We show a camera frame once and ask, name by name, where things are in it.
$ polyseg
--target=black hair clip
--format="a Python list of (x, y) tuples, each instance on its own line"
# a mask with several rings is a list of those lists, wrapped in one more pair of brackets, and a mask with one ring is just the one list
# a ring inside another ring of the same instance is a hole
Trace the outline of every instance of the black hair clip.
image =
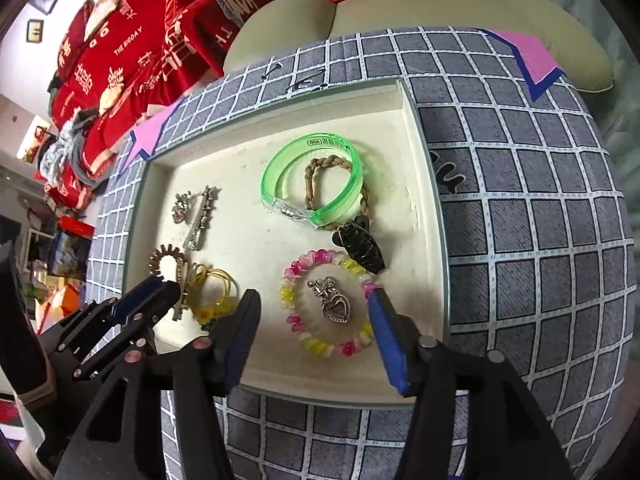
[(385, 269), (385, 261), (380, 247), (369, 233), (369, 219), (358, 215), (353, 222), (345, 222), (333, 234), (332, 242), (344, 247), (349, 257), (371, 274)]

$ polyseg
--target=silver hair clip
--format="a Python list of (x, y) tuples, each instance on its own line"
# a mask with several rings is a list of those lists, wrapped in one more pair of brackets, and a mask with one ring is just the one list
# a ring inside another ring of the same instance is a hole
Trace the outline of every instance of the silver hair clip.
[(306, 282), (314, 294), (320, 298), (322, 313), (336, 323), (347, 323), (351, 316), (349, 300), (335, 286), (335, 278), (327, 276), (324, 280), (309, 280)]
[(205, 186), (202, 192), (202, 202), (200, 202), (200, 208), (196, 218), (193, 219), (193, 225), (189, 230), (187, 239), (182, 244), (183, 249), (189, 249), (191, 251), (198, 251), (198, 234), (206, 227), (207, 213), (211, 210), (211, 192), (212, 188)]
[(184, 222), (184, 218), (187, 216), (189, 211), (189, 197), (191, 195), (191, 191), (187, 191), (183, 194), (175, 194), (175, 204), (171, 208), (172, 218), (174, 219), (174, 224), (179, 224), (180, 222)]

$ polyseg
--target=braided brown bracelet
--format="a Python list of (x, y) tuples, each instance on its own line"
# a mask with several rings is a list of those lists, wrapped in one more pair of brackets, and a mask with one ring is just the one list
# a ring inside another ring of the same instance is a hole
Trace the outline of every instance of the braided brown bracelet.
[[(341, 158), (337, 155), (329, 155), (324, 158), (312, 158), (309, 165), (305, 168), (305, 205), (306, 208), (315, 211), (316, 208), (314, 206), (314, 184), (313, 178), (316, 168), (330, 168), (332, 166), (338, 166), (340, 168), (344, 168), (345, 170), (349, 170), (351, 173), (351, 163), (344, 158)], [(360, 212), (364, 216), (367, 216), (369, 213), (369, 189), (367, 185), (362, 181), (362, 189), (360, 190), (360, 194), (362, 198), (360, 199)], [(338, 227), (342, 225), (341, 223), (333, 222), (331, 224), (324, 225), (320, 227), (320, 229), (325, 229), (327, 231), (335, 231)]]

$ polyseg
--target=pink and yellow beaded bracelet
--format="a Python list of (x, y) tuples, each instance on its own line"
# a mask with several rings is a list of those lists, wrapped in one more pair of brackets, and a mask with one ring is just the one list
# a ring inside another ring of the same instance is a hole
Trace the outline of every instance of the pink and yellow beaded bracelet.
[(351, 276), (354, 276), (359, 282), (366, 300), (369, 299), (371, 291), (377, 287), (375, 276), (365, 271), (363, 267), (356, 263), (344, 253), (336, 251), (327, 251), (319, 249), (317, 251), (309, 251), (302, 254), (299, 259), (293, 261), (284, 271), (284, 276), (280, 282), (280, 297), (282, 306), (286, 309), (293, 310), (293, 314), (287, 316), (287, 323), (291, 325), (291, 331), (298, 334), (298, 339), (302, 341), (302, 345), (311, 350), (316, 355), (330, 357), (334, 352), (338, 352), (347, 357), (352, 356), (364, 350), (371, 344), (373, 339), (373, 330), (367, 319), (358, 329), (353, 339), (345, 341), (338, 346), (325, 343), (314, 336), (302, 322), (300, 315), (296, 311), (296, 293), (294, 285), (296, 280), (306, 275), (306, 271), (314, 266), (321, 264), (334, 264), (334, 266), (342, 267)]

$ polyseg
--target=beige sofa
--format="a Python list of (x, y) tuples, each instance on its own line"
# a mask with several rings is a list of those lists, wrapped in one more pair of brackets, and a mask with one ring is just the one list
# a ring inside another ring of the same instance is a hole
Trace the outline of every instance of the beige sofa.
[(548, 0), (275, 0), (234, 41), (225, 73), (332, 36), (423, 25), (513, 30), (539, 37), (577, 89), (613, 85), (604, 49), (575, 18)]

